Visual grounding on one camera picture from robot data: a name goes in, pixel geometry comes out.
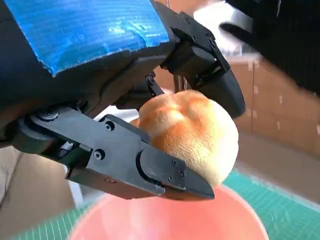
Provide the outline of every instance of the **blue tape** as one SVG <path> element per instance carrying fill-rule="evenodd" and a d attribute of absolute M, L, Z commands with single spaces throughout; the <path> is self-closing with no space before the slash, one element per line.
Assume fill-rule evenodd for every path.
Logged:
<path fill-rule="evenodd" d="M 150 0 L 4 1 L 53 76 L 113 53 L 169 41 Z"/>

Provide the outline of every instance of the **cutting mat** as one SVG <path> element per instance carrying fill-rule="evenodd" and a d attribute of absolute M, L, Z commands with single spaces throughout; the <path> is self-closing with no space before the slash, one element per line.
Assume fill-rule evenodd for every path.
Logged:
<path fill-rule="evenodd" d="M 320 240 L 320 213 L 317 210 L 238 172 L 232 172 L 224 184 L 254 208 L 270 240 Z M 65 240 L 88 207 L 51 218 L 13 239 Z"/>

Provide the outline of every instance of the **bread bun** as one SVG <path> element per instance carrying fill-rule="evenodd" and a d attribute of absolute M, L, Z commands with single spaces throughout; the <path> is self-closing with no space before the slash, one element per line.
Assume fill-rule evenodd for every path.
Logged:
<path fill-rule="evenodd" d="M 235 164 L 237 127 L 223 107 L 200 92 L 156 96 L 140 108 L 135 121 L 150 135 L 152 146 L 185 161 L 212 188 Z"/>

